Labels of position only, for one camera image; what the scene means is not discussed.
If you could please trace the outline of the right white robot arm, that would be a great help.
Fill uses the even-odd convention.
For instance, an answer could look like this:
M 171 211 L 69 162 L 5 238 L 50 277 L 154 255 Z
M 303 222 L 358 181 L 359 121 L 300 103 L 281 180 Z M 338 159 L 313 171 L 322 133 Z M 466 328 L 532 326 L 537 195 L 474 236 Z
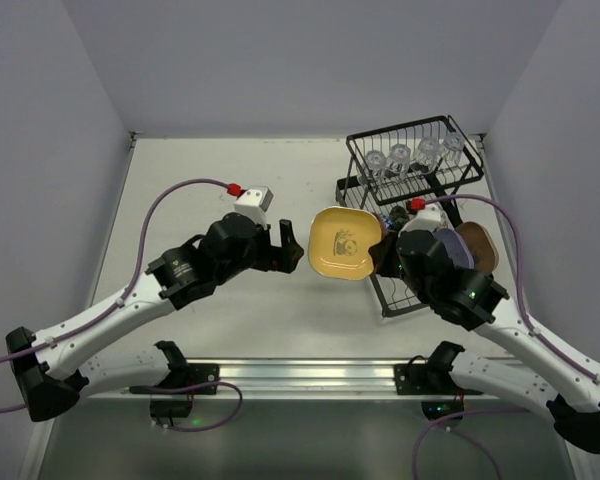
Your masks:
M 370 247 L 375 272 L 402 280 L 444 321 L 490 340 L 525 366 L 518 371 L 443 341 L 408 374 L 439 392 L 479 391 L 532 411 L 566 441 L 600 454 L 600 364 L 522 315 L 507 290 L 474 268 L 464 241 L 413 230 Z

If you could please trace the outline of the purple square panda plate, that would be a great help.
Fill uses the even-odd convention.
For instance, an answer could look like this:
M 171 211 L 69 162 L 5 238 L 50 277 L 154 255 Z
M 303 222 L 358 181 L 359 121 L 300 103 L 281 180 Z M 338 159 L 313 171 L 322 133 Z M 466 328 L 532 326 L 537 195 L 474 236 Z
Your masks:
M 440 241 L 455 267 L 473 269 L 474 258 L 462 236 L 452 229 L 438 229 L 434 237 Z

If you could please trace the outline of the brown square panda plate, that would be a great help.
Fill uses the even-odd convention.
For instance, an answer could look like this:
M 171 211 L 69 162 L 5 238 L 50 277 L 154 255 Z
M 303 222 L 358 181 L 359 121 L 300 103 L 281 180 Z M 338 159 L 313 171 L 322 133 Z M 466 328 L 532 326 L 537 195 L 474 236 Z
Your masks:
M 475 269 L 492 274 L 499 264 L 499 252 L 486 228 L 479 223 L 468 221 L 457 226 L 455 231 L 467 245 Z

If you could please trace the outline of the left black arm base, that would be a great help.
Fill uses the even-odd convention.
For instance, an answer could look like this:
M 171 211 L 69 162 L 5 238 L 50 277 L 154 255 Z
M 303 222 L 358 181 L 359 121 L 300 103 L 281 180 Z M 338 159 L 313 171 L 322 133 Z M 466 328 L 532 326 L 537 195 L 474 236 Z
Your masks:
M 129 391 L 134 395 L 158 395 L 163 399 L 149 402 L 152 420 L 174 426 L 176 420 L 185 419 L 193 410 L 196 395 L 215 395 L 220 367 L 216 363 L 188 363 L 176 372 L 171 372 L 158 385 L 134 386 Z

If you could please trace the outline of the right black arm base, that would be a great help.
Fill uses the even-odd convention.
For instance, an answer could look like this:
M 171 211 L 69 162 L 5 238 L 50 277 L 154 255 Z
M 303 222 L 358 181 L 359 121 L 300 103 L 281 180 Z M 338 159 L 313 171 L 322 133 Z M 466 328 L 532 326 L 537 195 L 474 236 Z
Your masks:
M 399 396 L 434 396 L 443 400 L 422 400 L 421 410 L 429 420 L 465 411 L 465 396 L 482 392 L 457 386 L 450 376 L 452 361 L 462 350 L 441 346 L 428 358 L 416 355 L 406 363 L 393 365 L 393 381 Z

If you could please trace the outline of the yellow square panda plate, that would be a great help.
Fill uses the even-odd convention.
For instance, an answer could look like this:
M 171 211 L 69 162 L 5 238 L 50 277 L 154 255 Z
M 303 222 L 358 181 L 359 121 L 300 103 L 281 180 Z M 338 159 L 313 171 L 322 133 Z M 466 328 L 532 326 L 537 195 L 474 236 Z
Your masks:
M 383 239 L 383 227 L 372 213 L 345 207 L 320 211 L 311 224 L 308 259 L 327 278 L 359 281 L 375 270 L 369 250 Z

